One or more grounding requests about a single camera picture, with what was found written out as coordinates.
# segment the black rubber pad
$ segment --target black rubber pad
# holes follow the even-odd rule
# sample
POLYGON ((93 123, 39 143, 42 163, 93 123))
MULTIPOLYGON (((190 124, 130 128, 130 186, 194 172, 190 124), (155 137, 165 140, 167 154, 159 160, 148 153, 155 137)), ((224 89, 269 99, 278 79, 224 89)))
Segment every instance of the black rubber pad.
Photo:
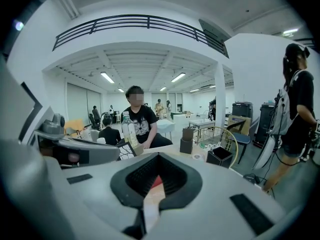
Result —
POLYGON ((244 194, 233 195, 230 199, 257 236, 274 225, 244 194))
POLYGON ((78 182, 83 182, 83 181, 89 180, 91 178, 93 178, 93 177, 90 174, 83 174, 83 175, 67 178, 66 180, 70 184, 74 184, 74 183, 78 183, 78 182))

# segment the backpack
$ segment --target backpack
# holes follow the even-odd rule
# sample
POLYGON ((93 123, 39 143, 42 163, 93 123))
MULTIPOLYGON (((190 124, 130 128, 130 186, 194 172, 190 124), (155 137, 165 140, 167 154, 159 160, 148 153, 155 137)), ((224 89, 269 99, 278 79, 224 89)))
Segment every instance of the backpack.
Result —
MULTIPOLYGON (((293 86, 294 81, 298 79, 298 75, 302 70, 296 71, 290 81, 289 88, 293 86)), ((290 118, 290 100, 288 92, 282 88, 275 99, 275 106, 273 110, 273 116, 271 119, 270 135, 286 135, 288 129, 298 116, 295 115, 294 119, 290 118)))

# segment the black t-shirt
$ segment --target black t-shirt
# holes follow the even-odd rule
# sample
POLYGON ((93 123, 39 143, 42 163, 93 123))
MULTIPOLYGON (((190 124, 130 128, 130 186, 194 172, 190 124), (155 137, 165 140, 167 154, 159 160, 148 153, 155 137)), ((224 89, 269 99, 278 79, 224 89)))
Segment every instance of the black t-shirt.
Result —
MULTIPOLYGON (((157 122, 158 119, 152 109, 148 106, 142 105, 138 113, 133 113, 131 108, 126 110, 129 112, 130 119, 134 123, 135 134, 137 137, 148 135, 150 131, 150 125, 157 122)), ((124 120, 123 113, 121 114, 121 123, 124 120)))
POLYGON ((106 127, 99 132, 99 138, 105 139, 105 144, 115 146, 121 140, 120 132, 117 129, 106 127))
MULTIPOLYGON (((289 88, 290 118, 297 115, 297 105, 306 106, 314 115, 314 77, 306 70, 297 75, 292 87, 289 88)), ((311 125, 303 120, 300 115, 294 119, 282 141, 296 148, 303 148, 306 144, 311 125)))

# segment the red object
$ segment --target red object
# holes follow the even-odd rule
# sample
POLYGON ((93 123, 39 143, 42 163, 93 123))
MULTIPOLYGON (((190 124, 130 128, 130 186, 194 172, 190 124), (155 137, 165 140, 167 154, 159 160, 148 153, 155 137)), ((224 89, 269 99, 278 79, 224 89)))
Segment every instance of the red object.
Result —
POLYGON ((161 179, 160 176, 158 175, 158 176, 156 177, 156 179, 155 179, 155 181, 154 181, 154 183, 153 183, 153 185, 152 185, 151 188, 154 188, 154 187, 156 187, 156 186, 158 186, 158 185, 160 185, 160 184, 162 184, 162 179, 161 179))

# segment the plastic bottle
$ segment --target plastic bottle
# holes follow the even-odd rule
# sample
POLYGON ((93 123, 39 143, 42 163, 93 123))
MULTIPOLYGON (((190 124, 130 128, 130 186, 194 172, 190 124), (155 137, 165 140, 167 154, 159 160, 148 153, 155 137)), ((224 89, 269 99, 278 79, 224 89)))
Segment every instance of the plastic bottle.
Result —
POLYGON ((128 111, 124 111, 122 114, 123 121, 121 127, 124 136, 124 141, 129 142, 131 146, 134 148, 138 145, 134 122, 132 122, 132 120, 130 119, 128 111))

